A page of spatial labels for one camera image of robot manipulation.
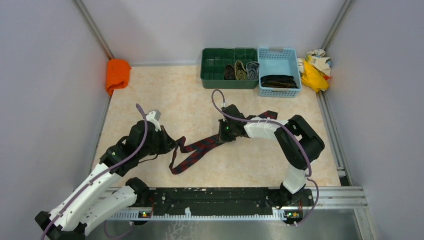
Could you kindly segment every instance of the crumpled cloth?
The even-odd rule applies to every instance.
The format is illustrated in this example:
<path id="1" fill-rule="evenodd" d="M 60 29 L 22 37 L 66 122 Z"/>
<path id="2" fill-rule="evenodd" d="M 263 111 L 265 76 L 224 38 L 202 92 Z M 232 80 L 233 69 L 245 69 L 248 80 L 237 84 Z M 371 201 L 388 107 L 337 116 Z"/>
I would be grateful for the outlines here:
<path id="1" fill-rule="evenodd" d="M 130 64 L 122 59 L 112 59 L 107 63 L 106 91 L 112 96 L 114 90 L 124 89 L 130 82 Z"/>
<path id="2" fill-rule="evenodd" d="M 306 62 L 314 66 L 318 71 L 331 76 L 331 58 L 325 57 L 326 51 L 318 49 L 306 54 Z"/>
<path id="3" fill-rule="evenodd" d="M 302 73 L 302 84 L 312 88 L 316 93 L 319 91 L 326 91 L 329 89 L 330 85 L 326 80 L 326 75 L 318 71 L 314 66 L 312 66 L 306 60 L 299 58 L 299 71 Z"/>

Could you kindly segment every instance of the strap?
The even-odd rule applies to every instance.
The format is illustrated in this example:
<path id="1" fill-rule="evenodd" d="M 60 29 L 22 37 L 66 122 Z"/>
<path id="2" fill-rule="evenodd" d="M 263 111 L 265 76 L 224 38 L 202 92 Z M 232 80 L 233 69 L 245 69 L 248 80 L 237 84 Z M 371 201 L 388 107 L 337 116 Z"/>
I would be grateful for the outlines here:
<path id="1" fill-rule="evenodd" d="M 274 119 L 276 120 L 278 116 L 278 113 L 273 111 L 266 111 L 259 115 L 258 117 L 262 119 Z M 184 146 L 186 144 L 186 137 L 183 136 L 182 138 L 178 139 L 176 141 L 177 147 L 173 151 L 172 155 L 172 162 L 169 165 L 169 169 L 171 170 L 171 173 L 174 175 L 181 174 L 185 172 L 187 169 L 189 169 L 191 166 L 196 164 L 200 159 L 203 158 L 207 153 L 212 151 L 213 149 L 223 145 L 223 143 L 218 143 L 219 141 L 219 135 L 214 135 L 208 138 L 205 138 L 203 140 L 200 140 L 198 142 L 195 142 L 191 145 Z M 189 157 L 187 157 L 186 160 L 181 162 L 176 168 L 174 168 L 175 159 L 177 158 L 178 148 L 180 148 L 181 153 L 187 154 L 191 153 L 193 151 L 193 154 L 191 154 Z"/>

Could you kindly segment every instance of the yellow cloth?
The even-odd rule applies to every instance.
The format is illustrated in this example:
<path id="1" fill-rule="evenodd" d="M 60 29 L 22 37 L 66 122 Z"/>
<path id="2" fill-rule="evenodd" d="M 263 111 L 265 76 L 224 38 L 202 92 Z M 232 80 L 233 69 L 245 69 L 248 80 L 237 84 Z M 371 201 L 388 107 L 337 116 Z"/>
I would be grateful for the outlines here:
<path id="1" fill-rule="evenodd" d="M 324 74 L 319 72 L 309 62 L 303 60 L 304 72 L 302 75 L 302 84 L 312 88 L 316 93 L 329 89 L 329 83 L 324 79 Z"/>

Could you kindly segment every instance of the orange towel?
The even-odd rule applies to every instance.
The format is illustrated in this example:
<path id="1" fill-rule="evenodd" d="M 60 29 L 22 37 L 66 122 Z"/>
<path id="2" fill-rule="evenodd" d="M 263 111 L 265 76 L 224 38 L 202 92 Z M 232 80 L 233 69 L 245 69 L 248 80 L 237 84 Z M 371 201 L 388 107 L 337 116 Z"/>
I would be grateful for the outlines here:
<path id="1" fill-rule="evenodd" d="M 123 89 L 130 81 L 130 64 L 122 59 L 112 59 L 107 63 L 106 91 L 110 96 L 115 89 Z"/>

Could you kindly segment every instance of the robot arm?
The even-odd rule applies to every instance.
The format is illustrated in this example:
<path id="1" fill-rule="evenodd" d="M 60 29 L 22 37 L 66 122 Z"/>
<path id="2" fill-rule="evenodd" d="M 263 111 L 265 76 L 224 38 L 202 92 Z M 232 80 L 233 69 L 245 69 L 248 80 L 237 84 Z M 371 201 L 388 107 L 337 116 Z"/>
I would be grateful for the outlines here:
<path id="1" fill-rule="evenodd" d="M 259 122 L 242 122 L 226 117 L 220 120 L 219 139 L 221 142 L 232 142 L 237 137 L 246 138 L 263 138 L 278 141 L 283 150 L 290 167 L 286 179 L 283 181 L 281 188 L 288 191 L 288 195 L 299 193 L 306 185 L 305 170 L 308 169 L 306 159 L 303 157 L 299 146 L 280 126 L 268 122 L 269 119 L 263 119 L 256 116 L 245 118 L 239 112 L 235 105 L 230 105 L 222 109 L 222 111 L 232 117 L 244 120 L 252 120 Z M 300 145 L 306 152 L 309 161 L 312 163 L 318 159 L 321 152 L 325 148 L 323 140 L 299 115 L 295 115 L 289 120 L 272 120 L 284 125 L 294 136 L 301 137 Z"/>
<path id="2" fill-rule="evenodd" d="M 145 203 L 148 198 L 149 187 L 138 178 L 133 178 L 119 191 L 109 198 L 99 201 L 99 197 L 110 186 L 121 180 L 131 169 L 139 165 L 139 160 L 154 155 L 169 153 L 175 148 L 175 141 L 169 137 L 165 128 L 159 124 L 161 113 L 152 111 L 147 115 L 147 129 L 145 122 L 139 121 L 131 128 L 128 136 L 123 137 L 116 145 L 111 146 L 100 158 L 90 176 L 58 207 L 51 212 L 40 212 L 35 221 L 45 230 L 57 217 L 59 218 L 50 227 L 47 236 L 52 240 L 85 239 L 99 224 L 110 218 L 118 211 L 130 207 L 135 203 Z M 110 167 L 122 162 L 135 152 L 143 140 L 145 131 L 147 139 L 141 150 L 128 162 L 95 179 L 97 175 Z M 85 190 L 61 214 L 63 207 L 71 201 L 82 189 Z"/>

